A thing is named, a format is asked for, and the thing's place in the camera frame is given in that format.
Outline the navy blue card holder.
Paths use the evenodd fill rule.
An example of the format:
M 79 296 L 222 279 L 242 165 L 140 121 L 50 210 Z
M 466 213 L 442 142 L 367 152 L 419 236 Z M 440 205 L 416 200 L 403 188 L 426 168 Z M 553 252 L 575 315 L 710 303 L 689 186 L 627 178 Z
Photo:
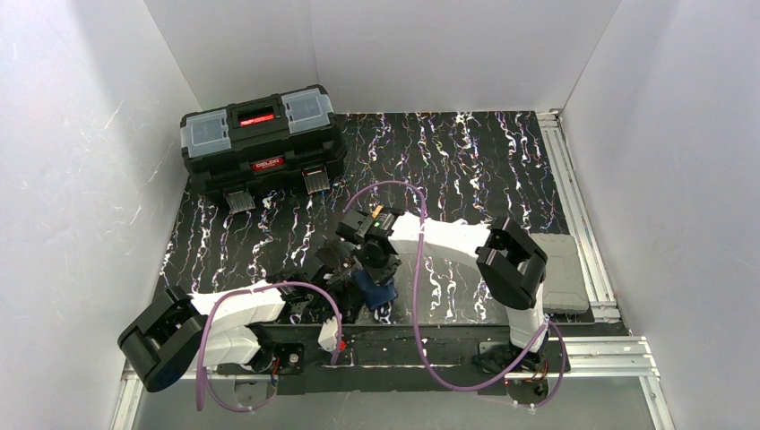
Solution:
M 354 275 L 354 282 L 363 293 L 365 305 L 370 311 L 392 303 L 398 297 L 394 278 L 377 284 L 366 271 L 358 271 Z

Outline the black card stack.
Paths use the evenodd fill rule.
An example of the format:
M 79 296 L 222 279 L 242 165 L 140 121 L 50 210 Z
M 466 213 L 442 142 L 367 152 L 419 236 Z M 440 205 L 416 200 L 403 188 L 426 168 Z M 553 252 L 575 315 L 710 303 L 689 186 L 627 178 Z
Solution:
M 332 273 L 340 273 L 352 265 L 350 250 L 342 246 L 326 245 L 315 252 L 315 257 Z

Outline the orange credit card stack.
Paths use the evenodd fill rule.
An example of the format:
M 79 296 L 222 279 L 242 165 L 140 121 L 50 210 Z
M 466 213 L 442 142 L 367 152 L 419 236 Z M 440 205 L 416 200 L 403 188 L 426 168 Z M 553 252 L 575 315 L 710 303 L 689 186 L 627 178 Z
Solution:
M 372 217 L 373 217 L 373 218 L 376 218 L 376 217 L 377 217 L 377 216 L 380 214 L 380 212 L 382 211 L 382 209 L 383 209 L 383 208 L 384 208 L 384 207 L 383 207 L 382 205 L 378 204 L 378 205 L 377 205 L 377 206 L 376 206 L 376 207 L 373 209 L 373 211 L 372 211 Z

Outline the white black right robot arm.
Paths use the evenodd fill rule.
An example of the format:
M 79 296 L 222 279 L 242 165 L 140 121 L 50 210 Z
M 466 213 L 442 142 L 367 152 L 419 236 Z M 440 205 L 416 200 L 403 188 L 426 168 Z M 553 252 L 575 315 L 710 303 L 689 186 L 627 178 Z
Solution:
M 422 219 L 395 208 L 377 214 L 349 210 L 336 234 L 358 248 L 359 261 L 380 281 L 393 276 L 401 255 L 434 256 L 478 270 L 489 294 L 507 311 L 511 346 L 532 354 L 542 350 L 548 255 L 515 221 L 499 217 L 471 225 Z

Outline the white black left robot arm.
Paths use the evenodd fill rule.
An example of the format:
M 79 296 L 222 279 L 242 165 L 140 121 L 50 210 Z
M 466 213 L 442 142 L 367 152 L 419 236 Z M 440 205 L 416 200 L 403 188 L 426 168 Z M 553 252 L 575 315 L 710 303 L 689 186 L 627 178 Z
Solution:
M 117 345 L 147 391 L 168 388 L 197 364 L 302 374 L 305 343 L 275 338 L 271 325 L 319 323 L 317 347 L 331 354 L 340 345 L 336 319 L 354 323 L 365 299 L 355 275 L 324 267 L 281 271 L 233 293 L 166 288 L 122 331 Z

